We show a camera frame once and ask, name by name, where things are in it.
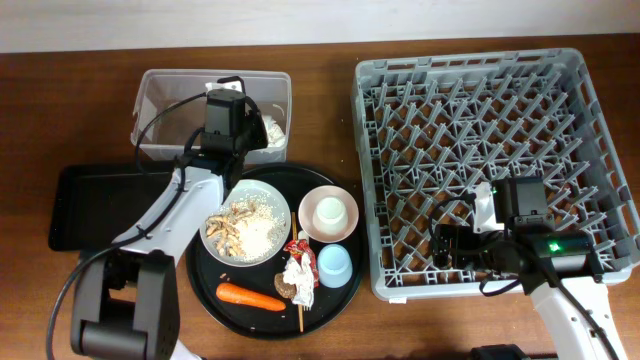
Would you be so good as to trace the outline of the red snack wrapper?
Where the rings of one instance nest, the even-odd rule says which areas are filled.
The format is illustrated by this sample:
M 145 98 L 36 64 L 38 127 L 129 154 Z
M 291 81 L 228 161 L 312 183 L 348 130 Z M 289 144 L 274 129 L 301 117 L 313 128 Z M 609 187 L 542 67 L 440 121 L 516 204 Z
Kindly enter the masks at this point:
M 306 239 L 291 240 L 285 245 L 284 250 L 293 256 L 298 263 L 301 263 L 303 255 L 309 257 L 311 272 L 314 278 L 314 287 L 317 288 L 319 286 L 319 273 L 316 256 L 310 248 L 308 241 Z

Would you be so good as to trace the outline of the pink plastic bowl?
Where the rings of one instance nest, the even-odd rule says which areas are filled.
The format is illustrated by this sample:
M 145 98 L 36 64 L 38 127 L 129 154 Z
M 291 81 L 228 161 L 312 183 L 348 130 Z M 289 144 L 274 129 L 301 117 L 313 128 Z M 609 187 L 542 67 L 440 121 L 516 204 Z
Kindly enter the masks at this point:
M 359 220 L 359 210 L 349 192 L 333 185 L 308 192 L 298 207 L 302 230 L 313 240 L 337 243 L 348 238 Z

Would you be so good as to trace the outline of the white plastic cup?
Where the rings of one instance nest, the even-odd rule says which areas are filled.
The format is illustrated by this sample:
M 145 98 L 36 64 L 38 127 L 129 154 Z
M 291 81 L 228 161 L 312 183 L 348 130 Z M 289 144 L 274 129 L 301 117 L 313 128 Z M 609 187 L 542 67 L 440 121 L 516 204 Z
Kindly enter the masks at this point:
M 321 199 L 313 214 L 314 226 L 327 235 L 341 233 L 348 223 L 348 212 L 344 202 L 335 196 Z

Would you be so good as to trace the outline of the light blue plastic cup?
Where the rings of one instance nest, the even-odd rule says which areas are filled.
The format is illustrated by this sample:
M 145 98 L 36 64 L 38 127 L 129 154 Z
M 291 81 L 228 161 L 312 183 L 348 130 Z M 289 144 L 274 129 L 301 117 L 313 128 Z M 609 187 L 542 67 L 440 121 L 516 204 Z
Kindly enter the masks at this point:
M 340 288 L 353 274 L 349 252 L 341 245 L 325 246 L 317 258 L 320 283 L 328 288 Z

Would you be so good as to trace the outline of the white napkin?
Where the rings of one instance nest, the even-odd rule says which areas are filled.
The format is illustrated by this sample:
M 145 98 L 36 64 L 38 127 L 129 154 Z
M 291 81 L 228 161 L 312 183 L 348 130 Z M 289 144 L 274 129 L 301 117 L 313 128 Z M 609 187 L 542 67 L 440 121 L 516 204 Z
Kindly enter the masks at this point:
M 296 287 L 298 287 L 298 284 L 302 281 L 300 265 L 293 257 L 287 261 L 283 274 L 284 281 L 289 284 L 294 284 Z M 297 294 L 292 299 L 292 303 L 299 305 L 299 297 Z

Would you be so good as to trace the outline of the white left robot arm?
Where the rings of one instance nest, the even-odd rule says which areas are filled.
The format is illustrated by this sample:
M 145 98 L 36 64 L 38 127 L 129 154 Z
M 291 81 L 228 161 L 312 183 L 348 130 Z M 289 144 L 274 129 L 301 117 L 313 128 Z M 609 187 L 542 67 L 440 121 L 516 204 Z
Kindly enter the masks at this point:
M 175 159 L 164 192 L 112 244 L 82 259 L 60 293 L 74 293 L 70 345 L 92 359 L 192 359 L 179 339 L 176 265 L 205 219 L 238 183 L 264 131 L 223 136 L 198 129 L 200 150 Z

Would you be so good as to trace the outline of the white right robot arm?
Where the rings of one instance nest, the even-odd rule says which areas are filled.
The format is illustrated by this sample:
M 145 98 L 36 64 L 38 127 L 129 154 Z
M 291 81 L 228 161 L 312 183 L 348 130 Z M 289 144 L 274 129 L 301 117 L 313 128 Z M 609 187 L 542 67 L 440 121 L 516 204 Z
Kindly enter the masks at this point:
M 483 280 L 479 291 L 493 297 L 520 286 L 560 359 L 627 357 L 611 315 L 604 269 L 585 233 L 556 232 L 546 225 L 476 233 L 438 224 L 430 235 L 434 255 L 451 256 L 454 268 L 514 275 L 514 281 L 493 291 Z

